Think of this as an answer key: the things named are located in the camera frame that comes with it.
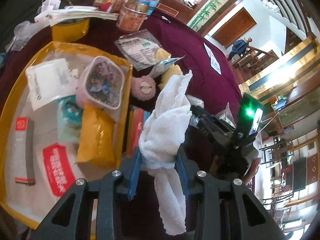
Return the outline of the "person's right hand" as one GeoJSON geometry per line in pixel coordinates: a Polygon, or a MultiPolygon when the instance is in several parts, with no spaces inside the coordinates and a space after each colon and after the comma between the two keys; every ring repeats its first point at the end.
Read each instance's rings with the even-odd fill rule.
{"type": "Polygon", "coordinates": [[[253,177],[257,174],[257,171],[258,171],[259,165],[260,165],[260,161],[261,161],[260,158],[256,158],[252,162],[248,172],[242,178],[242,181],[244,182],[244,184],[248,185],[250,183],[250,181],[253,179],[253,177]]]}

